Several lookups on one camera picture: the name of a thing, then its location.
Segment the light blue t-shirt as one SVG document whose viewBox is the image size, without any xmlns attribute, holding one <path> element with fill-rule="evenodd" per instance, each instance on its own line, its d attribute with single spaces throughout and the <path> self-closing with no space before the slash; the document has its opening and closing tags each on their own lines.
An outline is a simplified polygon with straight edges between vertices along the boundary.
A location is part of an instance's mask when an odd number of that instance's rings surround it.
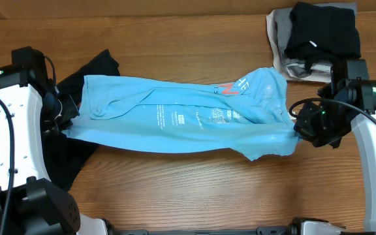
<svg viewBox="0 0 376 235">
<path fill-rule="evenodd" d="M 274 68 L 210 85 L 87 75 L 80 113 L 65 134 L 154 153 L 228 148 L 250 160 L 290 155 L 298 135 L 286 99 L 287 81 Z"/>
</svg>

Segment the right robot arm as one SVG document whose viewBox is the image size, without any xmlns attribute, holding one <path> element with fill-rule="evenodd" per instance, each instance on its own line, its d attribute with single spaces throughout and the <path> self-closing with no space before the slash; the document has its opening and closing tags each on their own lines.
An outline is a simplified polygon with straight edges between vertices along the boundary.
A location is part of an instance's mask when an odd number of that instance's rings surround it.
<svg viewBox="0 0 376 235">
<path fill-rule="evenodd" d="M 354 133 L 364 179 L 366 212 L 364 234 L 376 234 L 376 80 L 371 80 L 366 61 L 348 59 L 331 68 L 331 82 L 317 97 L 298 101 L 294 130 L 318 148 L 337 148 Z"/>
</svg>

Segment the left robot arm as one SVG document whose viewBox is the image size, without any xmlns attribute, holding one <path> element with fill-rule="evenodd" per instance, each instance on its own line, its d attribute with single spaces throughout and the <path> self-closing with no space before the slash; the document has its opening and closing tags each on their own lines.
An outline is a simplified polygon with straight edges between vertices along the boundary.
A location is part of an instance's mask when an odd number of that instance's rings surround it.
<svg viewBox="0 0 376 235">
<path fill-rule="evenodd" d="M 0 67 L 0 234 L 113 234 L 80 212 L 69 190 L 97 149 L 64 130 L 78 115 L 83 76 L 106 71 L 99 54 L 63 84 L 52 60 L 26 46 Z"/>
</svg>

